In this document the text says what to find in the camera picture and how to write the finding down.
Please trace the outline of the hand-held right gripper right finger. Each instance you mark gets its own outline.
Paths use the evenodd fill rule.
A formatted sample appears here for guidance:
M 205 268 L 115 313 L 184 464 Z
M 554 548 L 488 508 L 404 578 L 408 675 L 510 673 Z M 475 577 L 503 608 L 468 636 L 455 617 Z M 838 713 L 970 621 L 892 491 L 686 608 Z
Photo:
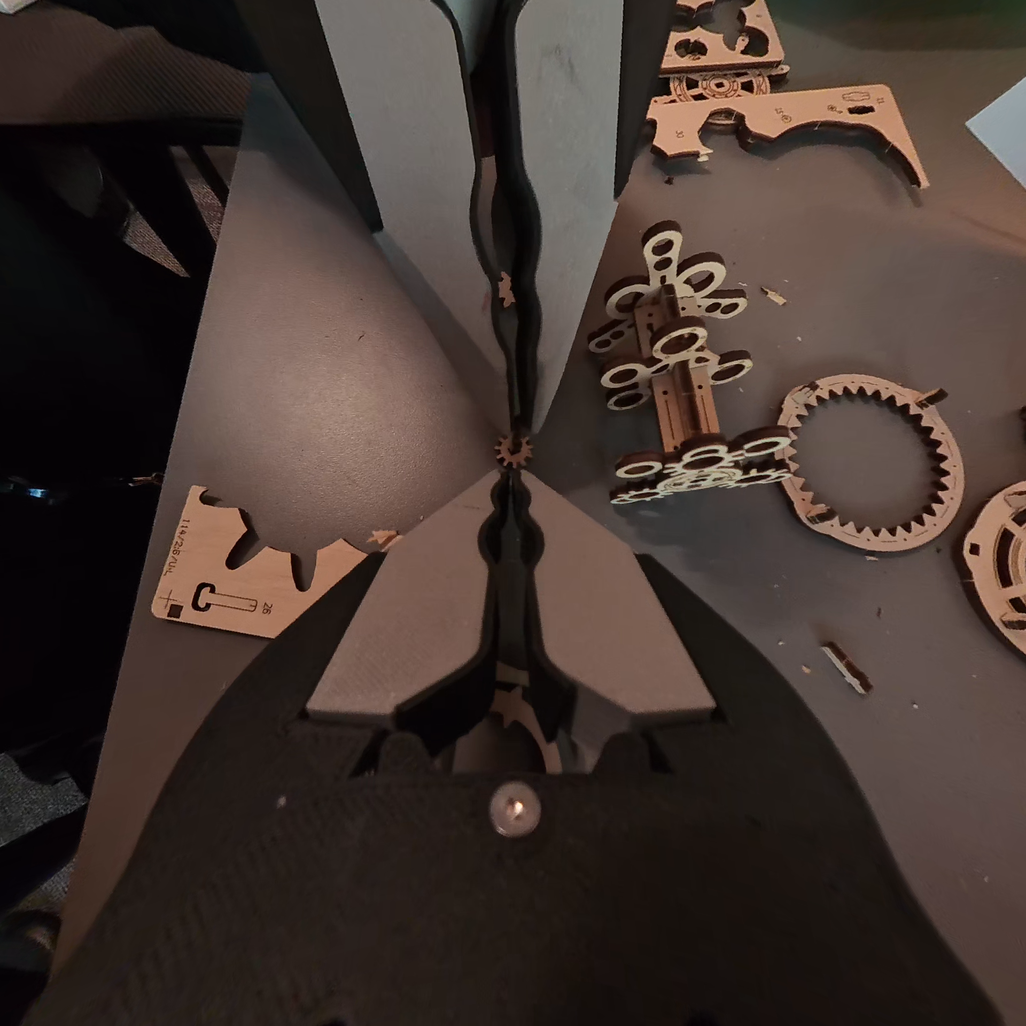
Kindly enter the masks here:
M 582 772 L 616 735 L 706 722 L 715 701 L 631 548 L 525 472 L 532 652 L 570 686 L 558 714 Z

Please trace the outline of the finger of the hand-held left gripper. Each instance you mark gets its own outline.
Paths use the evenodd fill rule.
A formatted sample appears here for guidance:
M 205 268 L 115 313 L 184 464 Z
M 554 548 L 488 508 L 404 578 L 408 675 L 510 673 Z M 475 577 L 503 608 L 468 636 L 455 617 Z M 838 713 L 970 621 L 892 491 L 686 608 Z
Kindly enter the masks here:
M 378 247 L 468 390 L 510 424 L 494 328 L 494 265 L 478 224 L 480 147 L 470 71 L 494 2 L 317 2 L 374 191 Z
M 511 202 L 517 417 L 557 392 L 617 211 L 622 1 L 506 2 L 499 170 Z

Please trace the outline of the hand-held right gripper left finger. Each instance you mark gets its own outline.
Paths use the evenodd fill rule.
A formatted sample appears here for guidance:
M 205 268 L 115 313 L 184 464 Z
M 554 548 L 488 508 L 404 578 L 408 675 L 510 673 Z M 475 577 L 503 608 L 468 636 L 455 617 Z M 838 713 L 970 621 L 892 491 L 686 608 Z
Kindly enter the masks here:
M 413 733 L 437 754 L 477 725 L 495 688 L 492 471 L 392 545 L 307 713 Z

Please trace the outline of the curved wooden offcut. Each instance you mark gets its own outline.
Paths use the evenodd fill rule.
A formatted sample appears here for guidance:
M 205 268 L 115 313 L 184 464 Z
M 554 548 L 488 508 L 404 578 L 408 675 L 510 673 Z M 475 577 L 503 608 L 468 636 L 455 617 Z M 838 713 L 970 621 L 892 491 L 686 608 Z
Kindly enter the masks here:
M 529 684 L 530 677 L 527 671 L 498 662 L 495 667 L 494 702 L 489 711 L 503 718 L 504 727 L 520 724 L 526 728 L 542 753 L 546 773 L 561 774 L 562 759 L 558 746 L 555 742 L 545 739 L 532 705 L 528 701 Z

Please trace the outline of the wooden model gear assembly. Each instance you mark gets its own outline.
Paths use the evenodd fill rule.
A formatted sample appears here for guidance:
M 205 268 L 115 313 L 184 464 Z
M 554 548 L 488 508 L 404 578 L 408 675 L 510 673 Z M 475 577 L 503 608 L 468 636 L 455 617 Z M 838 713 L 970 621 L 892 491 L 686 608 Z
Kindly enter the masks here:
M 681 226 L 653 224 L 642 235 L 646 276 L 628 276 L 604 297 L 609 322 L 590 333 L 588 348 L 607 357 L 600 384 L 611 411 L 654 404 L 660 447 L 622 456 L 609 494 L 628 506 L 712 488 L 739 489 L 786 481 L 789 429 L 757 427 L 729 438 L 720 429 L 714 388 L 747 374 L 744 350 L 709 347 L 709 321 L 745 311 L 744 289 L 723 289 L 724 259 L 712 251 L 684 256 Z

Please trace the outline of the round spoked wooden wheel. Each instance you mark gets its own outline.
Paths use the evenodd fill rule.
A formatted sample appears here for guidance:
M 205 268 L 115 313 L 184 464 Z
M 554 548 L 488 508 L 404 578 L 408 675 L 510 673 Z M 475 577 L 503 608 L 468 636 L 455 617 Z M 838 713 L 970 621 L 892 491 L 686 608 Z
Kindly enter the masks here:
M 669 77 L 669 94 L 659 96 L 661 102 L 726 103 L 731 98 L 770 95 L 775 84 L 783 82 L 790 71 L 786 64 L 767 69 L 742 69 L 720 71 L 692 70 Z

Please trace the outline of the wooden sheet with rounded cutouts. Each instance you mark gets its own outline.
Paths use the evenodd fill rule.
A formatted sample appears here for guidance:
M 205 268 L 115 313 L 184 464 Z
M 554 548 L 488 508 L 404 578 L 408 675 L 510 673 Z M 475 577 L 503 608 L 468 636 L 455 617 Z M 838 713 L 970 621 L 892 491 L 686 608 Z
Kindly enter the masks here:
M 765 71 L 785 64 L 784 46 L 767 2 L 741 2 L 734 42 L 712 28 L 715 5 L 714 1 L 675 3 L 676 14 L 686 23 L 669 33 L 660 77 L 694 72 Z

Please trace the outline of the wooden sheet offcut with cutouts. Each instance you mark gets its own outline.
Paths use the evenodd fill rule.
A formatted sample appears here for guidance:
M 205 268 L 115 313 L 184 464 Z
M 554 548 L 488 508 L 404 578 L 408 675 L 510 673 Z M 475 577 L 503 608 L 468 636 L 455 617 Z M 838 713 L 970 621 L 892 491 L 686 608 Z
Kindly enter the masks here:
M 237 568 L 232 551 L 247 532 L 235 507 L 209 505 L 206 488 L 193 485 L 173 534 L 152 601 L 161 620 L 274 638 L 367 557 L 345 540 L 317 552 L 315 573 L 302 590 L 292 555 L 263 547 Z

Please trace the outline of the small wooden stick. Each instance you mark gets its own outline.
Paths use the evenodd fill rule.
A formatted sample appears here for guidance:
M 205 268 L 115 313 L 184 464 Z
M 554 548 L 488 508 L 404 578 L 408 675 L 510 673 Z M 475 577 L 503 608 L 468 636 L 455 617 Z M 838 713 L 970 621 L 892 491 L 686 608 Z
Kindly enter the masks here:
M 868 675 L 853 661 L 843 648 L 840 648 L 833 641 L 822 643 L 820 648 L 854 690 L 861 696 L 871 694 L 873 684 Z

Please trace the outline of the person's black jacket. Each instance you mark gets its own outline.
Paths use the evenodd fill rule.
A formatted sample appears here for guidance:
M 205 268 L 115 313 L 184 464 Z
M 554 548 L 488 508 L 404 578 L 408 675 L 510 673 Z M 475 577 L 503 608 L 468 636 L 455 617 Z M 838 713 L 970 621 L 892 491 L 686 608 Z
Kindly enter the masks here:
M 2 754 L 91 788 L 214 239 L 170 147 L 2 130 Z

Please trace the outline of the round wooden housing part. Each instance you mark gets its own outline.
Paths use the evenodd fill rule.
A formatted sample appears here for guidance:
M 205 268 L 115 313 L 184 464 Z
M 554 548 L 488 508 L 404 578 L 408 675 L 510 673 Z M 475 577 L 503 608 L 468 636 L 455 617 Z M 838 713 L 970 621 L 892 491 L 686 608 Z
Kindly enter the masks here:
M 968 589 L 998 635 L 1025 654 L 1025 482 L 981 507 L 962 546 Z

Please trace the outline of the white instruction sheet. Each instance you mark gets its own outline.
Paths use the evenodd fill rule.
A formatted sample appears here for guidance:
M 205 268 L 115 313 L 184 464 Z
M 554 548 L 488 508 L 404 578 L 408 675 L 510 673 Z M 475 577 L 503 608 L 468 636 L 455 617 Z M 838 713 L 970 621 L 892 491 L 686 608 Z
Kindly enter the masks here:
M 1022 79 L 1001 96 L 969 118 L 968 130 L 1025 185 L 1025 92 Z

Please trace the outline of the long wooden frame offcut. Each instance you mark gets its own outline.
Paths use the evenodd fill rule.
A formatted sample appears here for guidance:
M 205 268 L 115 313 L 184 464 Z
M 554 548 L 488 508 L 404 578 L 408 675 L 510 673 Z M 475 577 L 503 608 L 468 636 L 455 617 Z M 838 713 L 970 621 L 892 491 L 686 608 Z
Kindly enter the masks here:
M 676 100 L 657 96 L 648 107 L 655 125 L 652 150 L 668 159 L 705 159 L 712 151 L 699 135 L 715 114 L 731 112 L 739 139 L 773 142 L 804 129 L 849 127 L 882 139 L 895 151 L 914 186 L 926 189 L 928 173 L 891 89 L 884 84 L 786 91 L 756 95 L 744 89 L 724 96 Z

